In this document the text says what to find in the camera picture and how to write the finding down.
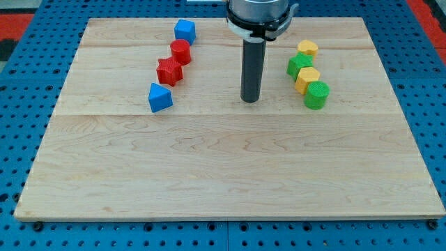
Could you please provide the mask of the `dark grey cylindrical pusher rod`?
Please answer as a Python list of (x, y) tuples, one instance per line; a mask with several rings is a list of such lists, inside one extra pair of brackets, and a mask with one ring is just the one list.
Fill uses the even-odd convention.
[(260, 97), (265, 51), (265, 41), (243, 41), (240, 97), (245, 102), (256, 102)]

